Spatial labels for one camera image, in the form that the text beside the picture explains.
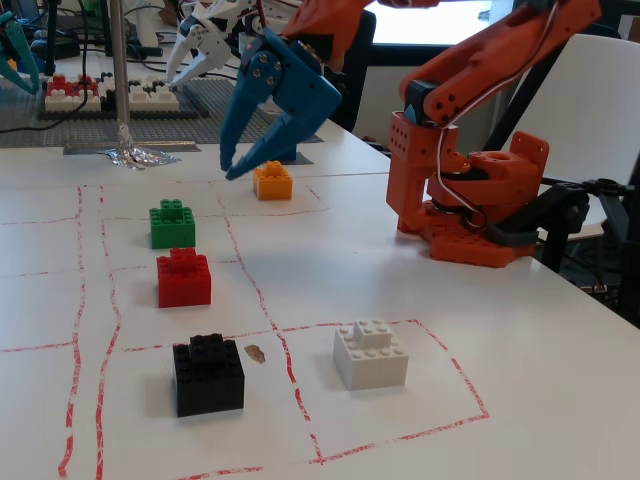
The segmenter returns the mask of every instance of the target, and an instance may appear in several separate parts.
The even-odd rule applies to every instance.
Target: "small debris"
[[[244,351],[247,352],[247,355],[251,358],[251,360],[255,360],[256,362],[263,364],[265,362],[264,353],[260,350],[260,347],[257,345],[248,345],[244,347]]]

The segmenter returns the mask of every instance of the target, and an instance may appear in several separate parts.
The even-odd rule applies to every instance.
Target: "red lego brick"
[[[160,308],[211,305],[211,274],[207,257],[193,248],[173,248],[158,262]]]

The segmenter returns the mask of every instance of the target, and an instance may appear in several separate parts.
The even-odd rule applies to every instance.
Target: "white chair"
[[[514,132],[549,142],[545,176],[629,182],[640,152],[640,44],[576,35],[566,45]],[[511,138],[503,150],[508,150]],[[602,234],[592,198],[574,239]]]

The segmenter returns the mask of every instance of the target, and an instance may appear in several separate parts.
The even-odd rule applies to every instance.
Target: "green lego brick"
[[[180,200],[162,200],[160,209],[149,210],[151,248],[186,248],[196,246],[196,224],[190,208]]]

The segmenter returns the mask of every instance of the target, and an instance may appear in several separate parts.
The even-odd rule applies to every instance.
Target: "gray baseplate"
[[[231,99],[233,85],[225,79],[202,78],[188,83],[189,89],[210,112],[208,118],[185,120],[131,120],[134,140],[193,140],[199,144],[220,143],[224,115]],[[53,121],[38,120],[44,93],[29,95],[8,80],[0,78],[0,130],[20,126],[45,127]],[[240,138],[241,143],[254,143],[267,131],[273,118],[261,112],[251,118]],[[117,141],[115,120],[67,120],[44,132],[16,132],[0,135],[0,148],[64,147],[68,143]],[[321,142],[314,136],[309,142]]]

